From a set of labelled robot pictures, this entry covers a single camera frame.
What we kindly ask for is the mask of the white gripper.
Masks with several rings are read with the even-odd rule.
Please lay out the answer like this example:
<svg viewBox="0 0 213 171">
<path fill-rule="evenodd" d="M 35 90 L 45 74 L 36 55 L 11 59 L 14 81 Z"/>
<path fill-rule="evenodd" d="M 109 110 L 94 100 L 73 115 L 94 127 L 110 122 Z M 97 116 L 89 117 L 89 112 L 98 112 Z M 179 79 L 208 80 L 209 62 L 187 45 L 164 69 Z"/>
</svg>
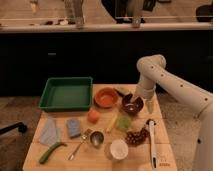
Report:
<svg viewBox="0 0 213 171">
<path fill-rule="evenodd" d="M 154 102 L 151 99 L 155 93 L 156 86 L 153 85 L 151 88 L 145 88 L 142 84 L 138 84 L 135 89 L 135 95 L 147 100 L 147 109 L 148 112 L 151 114 L 154 110 Z"/>
</svg>

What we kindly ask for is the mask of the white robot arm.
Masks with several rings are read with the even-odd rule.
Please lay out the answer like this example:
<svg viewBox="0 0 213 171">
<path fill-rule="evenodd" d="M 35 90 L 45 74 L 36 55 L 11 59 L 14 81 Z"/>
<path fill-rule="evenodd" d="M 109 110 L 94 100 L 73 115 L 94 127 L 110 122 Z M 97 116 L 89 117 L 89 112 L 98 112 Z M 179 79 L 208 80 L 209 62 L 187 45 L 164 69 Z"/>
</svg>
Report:
<svg viewBox="0 0 213 171">
<path fill-rule="evenodd" d="M 160 54 L 141 57 L 136 67 L 140 73 L 136 96 L 151 99 L 159 85 L 200 119 L 193 171 L 213 171 L 213 93 L 168 72 L 166 59 Z"/>
</svg>

